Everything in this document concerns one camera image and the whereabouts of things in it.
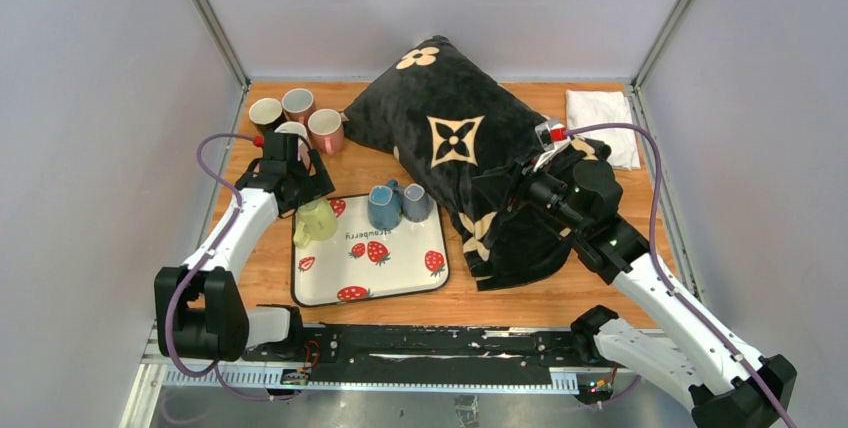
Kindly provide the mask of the pink octagonal mug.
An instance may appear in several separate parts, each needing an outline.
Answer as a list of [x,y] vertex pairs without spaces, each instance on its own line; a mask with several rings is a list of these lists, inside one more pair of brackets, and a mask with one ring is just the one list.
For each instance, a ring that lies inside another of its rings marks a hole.
[[311,159],[309,156],[309,150],[311,148],[308,132],[306,127],[296,121],[287,121],[279,125],[275,130],[275,133],[285,133],[285,134],[296,134],[298,135],[298,154],[301,162],[309,167],[311,165]]

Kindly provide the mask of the black mug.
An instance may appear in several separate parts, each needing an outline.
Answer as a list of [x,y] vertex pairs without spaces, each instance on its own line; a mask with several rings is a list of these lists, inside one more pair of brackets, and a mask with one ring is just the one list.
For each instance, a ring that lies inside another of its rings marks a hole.
[[279,99],[261,98],[248,109],[248,118],[259,135],[274,132],[287,121],[285,111]]

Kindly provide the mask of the pink round mug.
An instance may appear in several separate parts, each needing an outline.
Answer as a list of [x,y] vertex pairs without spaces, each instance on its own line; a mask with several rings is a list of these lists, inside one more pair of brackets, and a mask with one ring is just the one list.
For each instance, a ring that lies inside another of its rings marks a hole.
[[320,109],[312,113],[307,128],[315,146],[328,155],[338,154],[345,140],[342,114],[332,109]]

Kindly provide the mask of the green octagonal mug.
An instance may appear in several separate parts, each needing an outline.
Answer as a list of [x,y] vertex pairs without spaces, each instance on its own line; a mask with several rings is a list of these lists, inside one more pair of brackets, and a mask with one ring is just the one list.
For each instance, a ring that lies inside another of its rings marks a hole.
[[329,240],[338,228],[335,212],[325,197],[299,207],[294,218],[293,243],[299,248],[311,242]]

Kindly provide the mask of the brown pink mug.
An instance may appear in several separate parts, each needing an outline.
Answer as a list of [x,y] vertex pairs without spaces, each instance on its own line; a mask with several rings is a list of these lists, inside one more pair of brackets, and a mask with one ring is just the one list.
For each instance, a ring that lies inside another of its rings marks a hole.
[[288,121],[297,122],[304,126],[315,112],[314,94],[307,88],[294,88],[281,98],[281,106]]

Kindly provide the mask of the white strawberry tray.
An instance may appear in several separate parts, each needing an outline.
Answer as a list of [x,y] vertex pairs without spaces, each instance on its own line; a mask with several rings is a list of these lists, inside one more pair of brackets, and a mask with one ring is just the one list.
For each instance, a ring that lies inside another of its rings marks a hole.
[[380,231],[367,217],[365,194],[331,198],[337,230],[324,241],[292,247],[290,292],[303,307],[432,292],[450,276],[439,209],[413,223]]

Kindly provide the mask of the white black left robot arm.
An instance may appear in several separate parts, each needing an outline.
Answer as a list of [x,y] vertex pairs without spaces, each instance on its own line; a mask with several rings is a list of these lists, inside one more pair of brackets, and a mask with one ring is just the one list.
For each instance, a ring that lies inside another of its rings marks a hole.
[[181,370],[185,359],[236,361],[263,344],[283,361],[298,359],[306,348],[297,309],[249,310],[238,282],[276,220],[335,187],[307,137],[271,132],[251,141],[261,153],[236,182],[223,184],[232,194],[223,217],[194,253],[176,267],[161,268],[154,280],[159,348]]

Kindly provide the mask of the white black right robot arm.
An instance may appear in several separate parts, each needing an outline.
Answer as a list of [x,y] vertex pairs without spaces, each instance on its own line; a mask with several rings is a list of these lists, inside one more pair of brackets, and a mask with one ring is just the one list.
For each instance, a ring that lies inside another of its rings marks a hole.
[[673,343],[642,335],[598,306],[572,325],[577,361],[625,366],[678,401],[699,427],[794,424],[787,411],[794,366],[782,355],[763,356],[733,334],[672,275],[653,237],[619,215],[623,189],[607,162],[578,161],[566,181],[516,165],[478,176],[472,186],[502,216],[515,205],[528,206],[570,229],[579,260],[636,302]]

